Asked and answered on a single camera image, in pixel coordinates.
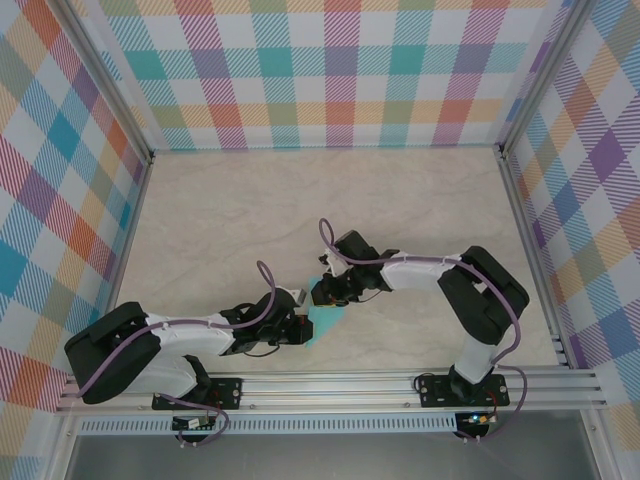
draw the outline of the beige marble surface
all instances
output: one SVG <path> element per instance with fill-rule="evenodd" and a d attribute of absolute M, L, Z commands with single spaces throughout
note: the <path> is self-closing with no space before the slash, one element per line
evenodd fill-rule
<path fill-rule="evenodd" d="M 322 273 L 321 216 L 338 236 L 356 229 L 380 252 L 447 255 L 484 246 L 532 297 L 521 319 L 522 344 L 504 363 L 556 363 L 488 148 L 160 155 L 119 302 L 137 300 L 146 311 L 171 316 L 256 302 L 267 292 L 259 259 L 280 285 L 306 287 Z M 398 291 L 349 306 L 312 348 L 202 360 L 218 371 L 447 367 L 463 336 L 441 293 Z"/>

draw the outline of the purple cable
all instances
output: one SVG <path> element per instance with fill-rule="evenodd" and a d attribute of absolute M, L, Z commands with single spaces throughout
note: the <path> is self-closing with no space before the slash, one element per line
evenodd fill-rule
<path fill-rule="evenodd" d="M 155 330 L 157 328 L 163 328 L 167 325 L 203 325 L 206 327 L 224 328 L 227 330 L 238 330 L 240 328 L 250 327 L 264 320 L 267 314 L 271 311 L 271 307 L 273 307 L 273 303 L 276 298 L 276 281 L 273 278 L 273 274 L 271 273 L 271 270 L 269 270 L 269 267 L 267 267 L 267 265 L 264 262 L 258 260 L 257 265 L 258 265 L 258 270 L 262 275 L 262 278 L 264 278 L 264 280 L 269 284 L 269 287 L 271 287 L 271 295 L 269 296 L 269 303 L 267 304 L 266 308 L 256 318 L 248 322 L 238 323 L 237 325 L 225 325 L 222 323 L 209 322 L 207 320 L 179 319 L 179 320 L 168 320 L 166 322 L 153 323 L 148 327 L 141 328 L 134 334 L 128 336 L 120 345 L 118 345 L 113 350 L 113 352 L 111 352 L 111 354 L 105 359 L 104 362 L 102 362 L 102 364 L 98 367 L 98 369 L 94 372 L 94 374 L 91 375 L 91 378 L 89 378 L 87 383 L 85 383 L 82 386 L 82 388 L 78 391 L 78 393 L 76 394 L 76 397 L 81 398 L 85 393 L 87 393 L 87 391 L 93 386 L 94 383 L 96 383 L 96 381 L 98 381 L 98 378 L 100 378 L 100 376 L 104 373 L 104 371 L 109 367 L 109 365 L 111 365 L 111 363 L 116 359 L 118 355 L 120 355 L 120 353 L 125 348 L 131 345 L 137 338 L 141 337 L 147 332 L 150 332 L 151 330 Z"/>
<path fill-rule="evenodd" d="M 324 232 L 324 227 L 325 226 L 329 230 L 329 235 L 331 237 L 330 239 L 327 238 L 327 235 Z M 486 276 L 484 276 L 482 273 L 480 273 L 478 270 L 476 270 L 472 265 L 467 265 L 466 263 L 461 262 L 459 260 L 454 260 L 453 258 L 445 258 L 445 257 L 410 256 L 410 257 L 399 257 L 399 258 L 381 258 L 381 259 L 378 259 L 378 260 L 355 260 L 355 259 L 349 258 L 349 257 L 341 254 L 338 251 L 338 249 L 333 245 L 333 242 L 335 240 L 335 235 L 333 233 L 333 227 L 331 227 L 331 224 L 329 223 L 329 220 L 327 220 L 326 218 L 321 218 L 320 222 L 318 223 L 318 227 L 320 229 L 320 237 L 322 238 L 322 241 L 325 243 L 327 248 L 329 250 L 331 250 L 331 252 L 334 255 L 336 255 L 338 258 L 341 258 L 345 262 L 353 264 L 353 265 L 379 265 L 381 263 L 404 263 L 404 262 L 425 262 L 425 263 L 442 263 L 442 262 L 444 262 L 444 263 L 451 263 L 453 265 L 456 265 L 457 267 L 465 269 L 466 271 L 468 271 L 472 275 L 474 275 L 478 280 L 483 282 L 487 286 L 487 288 L 489 288 L 489 290 L 491 290 L 493 292 L 493 294 L 496 296 L 496 298 L 500 301 L 500 303 L 502 304 L 504 309 L 509 314 L 509 318 L 511 320 L 511 323 L 513 324 L 513 328 L 514 328 L 515 333 L 516 333 L 516 337 L 513 340 L 513 344 L 511 344 L 511 346 L 505 348 L 502 352 L 500 352 L 498 355 L 496 355 L 491 360 L 491 363 L 493 365 L 496 365 L 501 359 L 503 359 L 506 355 L 508 355 L 511 352 L 513 352 L 516 348 L 518 348 L 518 345 L 520 345 L 520 339 L 522 337 L 522 332 L 520 331 L 520 322 L 518 321 L 518 317 L 517 317 L 516 313 L 513 311 L 513 308 L 511 308 L 511 305 L 509 304 L 509 301 L 504 297 L 504 295 L 502 295 L 500 290 L 498 290 L 498 288 Z M 513 419 L 520 413 L 520 410 L 522 410 L 522 406 L 524 405 L 524 401 L 525 401 L 525 398 L 527 396 L 527 391 L 528 391 L 527 376 L 525 375 L 525 373 L 520 368 L 511 367 L 511 366 L 507 366 L 507 365 L 496 365 L 496 366 L 498 368 L 502 368 L 504 370 L 515 370 L 522 376 L 522 382 L 523 382 L 522 397 L 520 398 L 520 401 L 518 402 L 518 405 L 516 405 L 516 408 L 513 411 L 513 414 L 509 418 L 509 421 L 507 423 L 505 423 L 502 426 L 502 428 L 500 428 L 499 430 L 497 430 L 495 432 L 492 432 L 492 433 L 486 435 L 484 438 L 495 437 L 496 435 L 498 435 L 499 432 L 502 432 L 505 429 L 505 427 L 509 424 L 509 422 L 513 421 Z M 467 435 L 467 434 L 462 433 L 462 432 L 460 432 L 460 433 L 464 437 L 471 438 L 470 435 Z"/>
<path fill-rule="evenodd" d="M 220 438 L 224 433 L 224 431 L 227 428 L 229 428 L 229 422 L 230 422 L 229 415 L 227 415 L 227 412 L 225 412 L 224 410 L 221 410 L 220 408 L 211 407 L 209 405 L 201 405 L 199 403 L 185 402 L 184 400 L 180 400 L 179 398 L 172 397 L 171 395 L 167 395 L 166 393 L 161 393 L 160 396 L 165 400 L 168 400 L 169 402 L 177 403 L 178 405 L 182 405 L 184 407 L 196 408 L 198 410 L 206 410 L 208 412 L 216 412 L 218 414 L 218 417 L 220 415 L 224 417 L 224 425 L 222 426 L 222 428 L 218 430 L 216 433 L 212 433 L 211 435 L 209 435 L 204 440 L 201 440 L 200 442 L 187 442 L 184 438 L 182 438 L 183 430 L 180 430 L 178 432 L 178 440 L 182 442 L 180 444 L 181 447 L 184 447 L 186 445 L 186 446 L 195 448 L 195 447 L 200 447 L 202 445 L 206 445 L 207 443 L 211 443 L 214 440 Z"/>

